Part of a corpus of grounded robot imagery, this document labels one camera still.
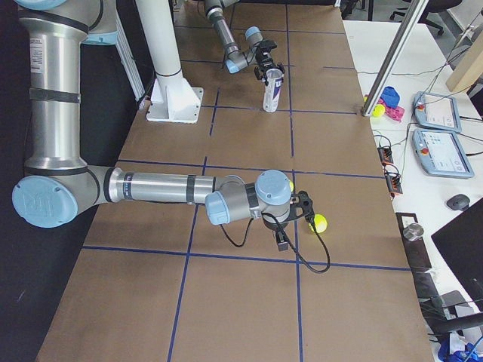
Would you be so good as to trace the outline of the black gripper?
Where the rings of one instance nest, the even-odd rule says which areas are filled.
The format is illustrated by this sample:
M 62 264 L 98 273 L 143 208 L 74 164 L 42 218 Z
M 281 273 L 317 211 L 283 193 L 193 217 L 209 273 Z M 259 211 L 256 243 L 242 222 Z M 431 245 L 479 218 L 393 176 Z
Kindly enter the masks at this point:
M 284 230 L 287 227 L 288 222 L 279 222 L 269 215 L 262 215 L 262 219 L 265 227 L 267 227 L 268 229 L 274 232 L 275 242 L 276 242 L 278 251 L 279 252 L 287 251 L 288 240 L 285 237 L 285 233 L 282 232 L 282 230 Z
M 257 66 L 254 68 L 254 74 L 258 81 L 266 83 L 266 75 L 269 69 L 277 69 L 281 73 L 281 77 L 285 75 L 285 67 L 282 63 L 276 64 L 271 55 L 270 48 L 258 48 L 256 51 L 255 59 Z

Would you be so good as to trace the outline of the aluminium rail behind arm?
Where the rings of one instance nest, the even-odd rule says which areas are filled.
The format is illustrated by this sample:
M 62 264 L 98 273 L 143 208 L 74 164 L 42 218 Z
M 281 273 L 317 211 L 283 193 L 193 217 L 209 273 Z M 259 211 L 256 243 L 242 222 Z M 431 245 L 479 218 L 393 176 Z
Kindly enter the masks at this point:
M 118 14 L 115 15 L 115 22 L 118 31 L 115 43 L 118 55 L 120 56 L 121 63 L 125 69 L 135 100 L 137 102 L 143 102 L 145 88 Z

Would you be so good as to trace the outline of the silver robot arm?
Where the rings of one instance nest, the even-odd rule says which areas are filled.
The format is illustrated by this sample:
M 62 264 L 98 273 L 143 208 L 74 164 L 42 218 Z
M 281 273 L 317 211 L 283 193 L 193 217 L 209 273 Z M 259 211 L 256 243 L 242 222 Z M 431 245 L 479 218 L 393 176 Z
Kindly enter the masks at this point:
M 285 68 L 282 63 L 275 63 L 272 50 L 277 44 L 264 38 L 261 31 L 252 26 L 245 32 L 249 48 L 243 51 L 236 42 L 223 15 L 223 10 L 236 1 L 205 1 L 205 16 L 218 34 L 225 53 L 225 64 L 229 73 L 237 73 L 250 65 L 255 65 L 254 74 L 266 86 L 269 78 L 280 78 L 283 81 Z
M 86 235 L 94 216 L 84 213 L 56 229 L 39 229 L 21 219 L 11 204 L 11 189 L 23 175 L 23 159 L 32 148 L 25 138 L 29 104 L 29 39 L 13 1 L 1 3 L 1 249 L 2 256 L 71 251 Z M 112 166 L 137 109 L 119 57 L 113 47 L 82 48 L 81 153 L 93 164 Z

